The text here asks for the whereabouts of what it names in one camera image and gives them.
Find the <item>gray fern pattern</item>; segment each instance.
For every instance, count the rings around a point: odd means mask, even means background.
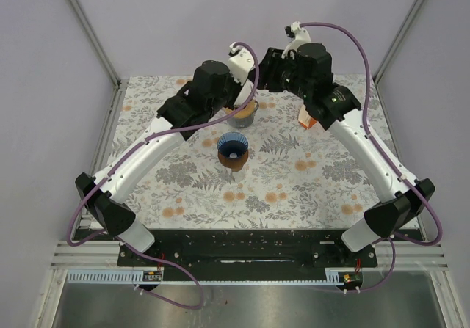
[[[264,141],[259,151],[273,154],[287,154],[292,148],[296,148],[298,145],[299,142],[291,135],[270,136]]]
[[[190,76],[130,78],[108,162],[148,126],[157,109]],[[364,100],[364,75],[339,75],[338,84]],[[372,89],[369,121],[394,151],[380,100]],[[221,123],[197,131],[168,153],[129,195],[126,204],[149,228],[344,228],[377,202],[349,152],[317,123],[297,121],[302,101],[288,92],[259,91],[245,177],[236,182],[217,157],[217,140],[234,131]],[[223,112],[214,118],[222,117]],[[97,222],[92,227],[99,227]],[[407,227],[417,227],[412,222]]]

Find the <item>orange object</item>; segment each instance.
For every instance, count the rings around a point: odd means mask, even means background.
[[[307,112],[306,106],[302,105],[299,112],[299,123],[307,130],[317,123],[317,121]]]
[[[226,114],[230,114],[232,113],[233,110],[229,108],[224,108],[223,111]],[[248,103],[248,105],[244,109],[242,109],[240,113],[235,114],[234,117],[236,119],[243,119],[244,117],[247,117],[248,115],[254,113],[255,111],[256,111],[256,102],[254,99],[252,99],[250,103]]]

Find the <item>cup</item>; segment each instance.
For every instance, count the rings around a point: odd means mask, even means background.
[[[247,128],[255,120],[255,113],[259,108],[259,103],[254,99],[239,113],[228,118],[227,123],[233,128]],[[226,114],[232,113],[231,109],[223,109]]]
[[[217,155],[220,163],[230,170],[231,178],[240,182],[245,177],[243,166],[248,161],[248,140],[239,132],[223,134],[217,142]]]

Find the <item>metal frame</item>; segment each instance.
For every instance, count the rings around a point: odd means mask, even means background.
[[[400,148],[398,147],[397,143],[395,142],[396,141],[396,134],[395,134],[395,131],[392,127],[392,124],[391,124],[391,121],[390,121],[390,115],[388,114],[388,110],[386,108],[386,105],[383,104],[383,95],[382,95],[382,92],[380,91],[380,87],[377,84],[377,82],[375,82],[375,90],[377,91],[377,96],[379,97],[380,105],[382,106],[383,114],[385,115],[385,120],[387,122],[388,130],[390,131],[391,142],[393,143],[394,149],[397,152],[398,160],[402,161],[403,160],[403,157],[402,157],[403,155],[402,155],[402,152],[401,152]],[[426,233],[426,229],[424,228],[424,223],[423,223],[423,220],[422,220],[422,214],[418,215],[417,219],[418,219],[418,224],[419,224],[419,231],[421,232],[422,237],[426,240],[429,240],[429,237],[427,236],[427,233]]]
[[[440,245],[420,247],[408,242],[397,242],[397,260],[395,271],[428,272],[433,281],[438,302],[444,320],[449,328],[468,327],[465,317],[460,315],[461,307],[456,299],[455,287],[449,276],[449,268]],[[390,265],[391,247],[387,243],[377,244],[378,267],[363,271],[386,271]],[[51,270],[48,272],[48,290],[43,293],[43,302],[35,320],[36,328],[52,328],[59,305],[62,289],[69,269],[102,269],[110,271],[150,270],[150,267],[118,267],[116,262],[120,253],[119,241],[88,241],[80,247],[69,247],[61,241],[56,248]],[[331,272],[352,271],[353,268],[329,269]],[[230,285],[233,283],[213,283],[213,285]]]
[[[106,118],[104,124],[101,127],[100,138],[98,145],[96,146],[95,153],[93,154],[92,163],[90,165],[90,174],[93,175],[97,171],[101,170],[107,162],[107,156],[111,151],[112,137],[116,132],[118,126],[120,108],[123,105],[124,98],[126,96],[128,79],[124,79],[120,82],[119,86],[114,89],[111,101],[107,109]],[[93,217],[88,211],[83,210],[82,217],[77,220],[72,236],[79,228],[89,229]]]
[[[104,52],[103,46],[96,37],[95,31],[93,30],[93,27],[91,27],[90,22],[88,21],[87,16],[85,15],[82,6],[79,3],[79,0],[67,0],[67,2],[71,6],[71,9],[75,13],[80,25],[82,26],[85,34],[87,35],[87,38],[90,41],[93,49],[95,50],[97,57],[101,61],[104,70],[107,72],[109,79],[115,87],[118,87],[120,83],[120,77],[118,73],[116,73],[116,70],[114,69],[112,63],[109,61],[108,56]]]
[[[391,61],[398,52],[398,49],[405,40],[407,33],[409,33],[425,2],[426,0],[414,0],[413,4],[411,5],[411,8],[408,11],[408,14],[405,16],[405,20],[402,22],[402,25],[400,26],[397,34],[395,35],[395,38],[391,42],[390,47],[388,47],[387,53],[383,57],[383,60],[380,63],[376,74],[374,75],[375,83],[378,84],[382,79],[383,74],[385,73],[385,71],[391,64]]]

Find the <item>metal floor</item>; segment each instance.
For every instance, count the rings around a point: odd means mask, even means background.
[[[366,276],[365,286],[380,279]],[[188,304],[198,299],[192,286],[157,290]],[[424,273],[396,272],[379,290],[359,295],[302,286],[210,286],[205,294],[205,307],[190,311],[140,296],[129,285],[66,284],[54,328],[445,327]]]

